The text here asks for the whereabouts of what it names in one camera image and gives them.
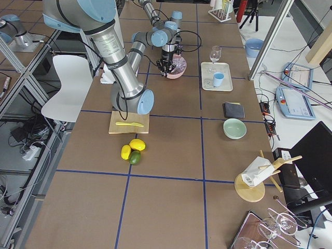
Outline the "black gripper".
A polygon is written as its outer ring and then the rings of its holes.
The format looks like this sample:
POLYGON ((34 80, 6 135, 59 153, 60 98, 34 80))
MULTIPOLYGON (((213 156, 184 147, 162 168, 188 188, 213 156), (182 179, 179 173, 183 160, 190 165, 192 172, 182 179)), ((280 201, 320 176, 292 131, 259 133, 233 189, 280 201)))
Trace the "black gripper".
POLYGON ((179 43, 167 43, 162 47, 161 59, 156 62, 161 74, 168 74, 172 70, 174 70, 174 54, 182 56, 182 45, 180 45, 179 43))

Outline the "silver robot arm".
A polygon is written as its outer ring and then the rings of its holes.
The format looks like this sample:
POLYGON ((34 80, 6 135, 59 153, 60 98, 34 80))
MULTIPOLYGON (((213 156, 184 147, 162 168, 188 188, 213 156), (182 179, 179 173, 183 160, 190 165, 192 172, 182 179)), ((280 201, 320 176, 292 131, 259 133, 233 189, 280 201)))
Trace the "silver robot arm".
POLYGON ((115 30, 115 1, 44 1, 43 16, 47 26, 71 33, 83 31, 96 45, 105 65, 114 77, 111 100, 122 112, 148 114, 154 105, 154 93, 139 82, 135 73, 147 46, 164 47, 158 66, 164 74, 174 69, 174 42, 182 20, 182 12, 174 11, 169 21, 160 20, 151 1, 140 1, 153 26, 151 32, 137 32, 132 48, 125 52, 122 35, 115 30))
POLYGON ((174 27, 177 32, 180 31, 183 18, 181 11, 175 10, 169 18, 166 16, 166 19, 162 20, 160 14, 163 14, 163 12, 160 9, 156 9, 151 1, 139 0, 139 5, 145 11, 154 30, 161 30, 165 27, 167 22, 171 21, 171 26, 174 27))

